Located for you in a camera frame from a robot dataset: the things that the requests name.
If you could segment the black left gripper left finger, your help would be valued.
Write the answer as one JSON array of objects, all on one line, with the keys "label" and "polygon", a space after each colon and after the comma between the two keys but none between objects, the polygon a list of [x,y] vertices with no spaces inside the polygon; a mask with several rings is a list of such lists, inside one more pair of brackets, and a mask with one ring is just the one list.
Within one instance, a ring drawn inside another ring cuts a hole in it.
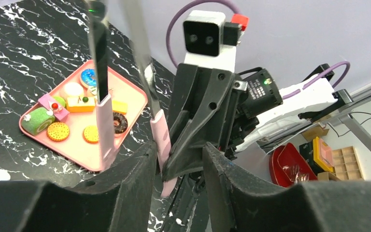
[{"label": "black left gripper left finger", "polygon": [[157,146],[73,188],[49,181],[0,181],[0,232],[145,232]]}]

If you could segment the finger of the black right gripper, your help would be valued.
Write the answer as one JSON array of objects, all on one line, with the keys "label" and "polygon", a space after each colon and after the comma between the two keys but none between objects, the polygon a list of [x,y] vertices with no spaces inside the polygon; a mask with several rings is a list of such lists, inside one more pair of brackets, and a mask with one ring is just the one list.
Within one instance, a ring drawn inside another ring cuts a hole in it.
[{"label": "finger of the black right gripper", "polygon": [[210,143],[220,151],[225,151],[230,139],[230,113],[227,110],[217,112],[198,112],[192,119],[189,112],[182,111],[172,129],[175,142],[170,150],[170,157],[163,165],[164,181],[189,173],[202,171],[203,147]]}]

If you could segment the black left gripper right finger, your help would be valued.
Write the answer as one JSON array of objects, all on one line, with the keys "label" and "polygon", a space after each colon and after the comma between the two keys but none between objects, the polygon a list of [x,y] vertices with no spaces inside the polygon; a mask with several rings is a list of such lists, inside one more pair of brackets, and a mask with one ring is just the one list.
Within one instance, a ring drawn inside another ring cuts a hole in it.
[{"label": "black left gripper right finger", "polygon": [[214,232],[371,232],[371,181],[310,181],[289,188],[202,152]]}]

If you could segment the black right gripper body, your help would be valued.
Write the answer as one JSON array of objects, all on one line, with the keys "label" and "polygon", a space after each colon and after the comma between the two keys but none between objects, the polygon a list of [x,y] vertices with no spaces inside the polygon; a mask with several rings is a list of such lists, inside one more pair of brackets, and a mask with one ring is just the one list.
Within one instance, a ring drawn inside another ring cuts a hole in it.
[{"label": "black right gripper body", "polygon": [[171,145],[175,142],[171,129],[182,111],[189,112],[192,119],[198,112],[227,110],[230,147],[241,144],[245,136],[259,127],[261,113],[282,103],[279,89],[265,69],[242,80],[231,71],[180,64],[169,107]]}]

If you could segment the pink serving tray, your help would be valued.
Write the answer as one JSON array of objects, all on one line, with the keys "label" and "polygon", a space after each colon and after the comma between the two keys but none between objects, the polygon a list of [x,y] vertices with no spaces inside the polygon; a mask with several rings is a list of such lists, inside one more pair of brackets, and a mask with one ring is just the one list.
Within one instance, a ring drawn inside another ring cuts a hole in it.
[{"label": "pink serving tray", "polygon": [[47,148],[90,171],[104,171],[147,104],[143,90],[108,70],[107,103],[97,103],[89,60],[38,98],[18,124]]}]

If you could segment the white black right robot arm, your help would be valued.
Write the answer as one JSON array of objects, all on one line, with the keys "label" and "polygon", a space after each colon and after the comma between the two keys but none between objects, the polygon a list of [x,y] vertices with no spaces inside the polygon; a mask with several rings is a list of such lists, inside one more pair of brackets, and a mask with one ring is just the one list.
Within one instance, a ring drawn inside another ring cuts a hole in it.
[{"label": "white black right robot arm", "polygon": [[278,133],[296,116],[315,122],[340,107],[327,77],[342,61],[296,85],[278,89],[266,69],[248,79],[225,70],[181,64],[169,110],[171,149],[161,163],[164,181],[202,170],[202,148],[211,143],[224,152],[243,150]]}]

